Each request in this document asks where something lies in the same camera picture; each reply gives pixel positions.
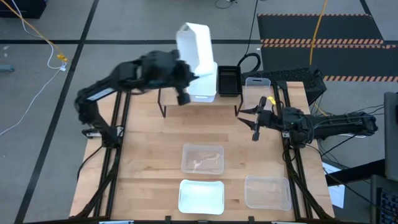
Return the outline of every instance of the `wooden table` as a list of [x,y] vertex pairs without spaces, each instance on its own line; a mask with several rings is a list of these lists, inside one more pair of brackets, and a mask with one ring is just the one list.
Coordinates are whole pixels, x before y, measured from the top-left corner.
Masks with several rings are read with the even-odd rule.
[[[291,105],[309,113],[303,84],[289,82],[288,88]],[[114,98],[115,95],[111,95],[99,102],[101,114],[108,122],[112,117]],[[248,114],[239,117],[254,119]],[[163,118],[157,105],[157,91],[132,97],[112,219],[164,220],[165,216],[171,215],[172,220],[246,221],[248,216],[254,216],[256,221],[294,220],[293,210],[260,210],[246,206],[244,180],[247,175],[287,177],[280,133],[262,129],[258,142],[251,141],[251,136],[252,131],[236,119],[232,106],[173,106],[168,108],[167,118]],[[187,142],[222,145],[224,173],[183,173],[180,167],[182,146]],[[99,145],[100,139],[88,140],[85,157]],[[70,215],[78,213],[97,189],[103,156],[104,151],[101,151],[81,171]],[[334,216],[319,153],[306,147],[302,149],[302,161],[309,191],[325,211]],[[224,213],[180,213],[178,190],[183,179],[222,181],[225,186]],[[304,217],[302,194],[298,188],[297,195]]]

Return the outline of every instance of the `white paper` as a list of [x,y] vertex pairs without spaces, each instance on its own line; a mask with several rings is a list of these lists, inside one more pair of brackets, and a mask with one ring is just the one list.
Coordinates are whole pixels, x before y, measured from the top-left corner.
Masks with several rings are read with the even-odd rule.
[[[329,164],[326,164],[322,162],[323,168],[331,174],[333,172],[340,171],[339,168],[336,168],[334,166],[331,166]],[[344,192],[345,192],[345,186],[344,185],[336,185],[329,187],[329,194],[331,198],[331,203],[337,207],[344,208]]]

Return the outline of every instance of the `black mat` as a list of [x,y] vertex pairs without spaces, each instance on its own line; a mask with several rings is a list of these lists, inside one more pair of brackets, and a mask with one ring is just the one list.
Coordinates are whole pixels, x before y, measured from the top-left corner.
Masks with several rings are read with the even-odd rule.
[[[285,70],[306,67],[309,64],[308,45],[303,47],[302,45],[299,47],[264,46],[266,47],[261,49],[264,70]],[[398,81],[396,45],[362,47],[317,45],[313,51],[313,65],[322,71],[327,81]]]
[[[316,14],[259,14],[261,39],[311,39],[317,26]],[[318,39],[382,39],[372,16],[367,14],[325,14]]]

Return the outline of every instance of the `white label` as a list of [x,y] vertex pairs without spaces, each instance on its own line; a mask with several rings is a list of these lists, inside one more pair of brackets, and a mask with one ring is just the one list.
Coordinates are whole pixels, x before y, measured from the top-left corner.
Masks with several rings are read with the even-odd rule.
[[96,93],[96,94],[94,94],[93,96],[87,98],[87,100],[96,101],[96,100],[98,100],[99,98],[104,97],[104,96],[110,94],[110,93],[113,92],[113,91],[114,91],[114,89],[112,89],[112,88],[110,88],[110,87],[109,87],[109,88],[106,88],[106,89],[104,89],[103,91],[101,91],[101,92],[99,92],[99,93]]

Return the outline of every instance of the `black container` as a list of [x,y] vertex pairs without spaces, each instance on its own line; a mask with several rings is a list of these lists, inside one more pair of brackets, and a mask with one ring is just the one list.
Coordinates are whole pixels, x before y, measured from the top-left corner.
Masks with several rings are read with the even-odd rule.
[[218,94],[230,97],[242,94],[241,67],[218,67]]

